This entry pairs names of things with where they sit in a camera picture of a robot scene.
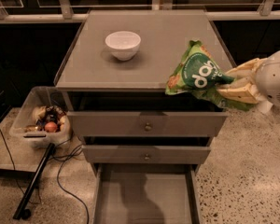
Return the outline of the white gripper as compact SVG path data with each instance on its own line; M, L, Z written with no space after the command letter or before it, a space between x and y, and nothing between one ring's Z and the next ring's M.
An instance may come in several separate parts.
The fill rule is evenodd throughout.
M261 113L280 106L280 50L268 58L255 58L226 72L234 78L251 77L256 73L256 85L246 84L240 88L217 88L223 97L246 104L256 104L259 94L264 100L258 104Z

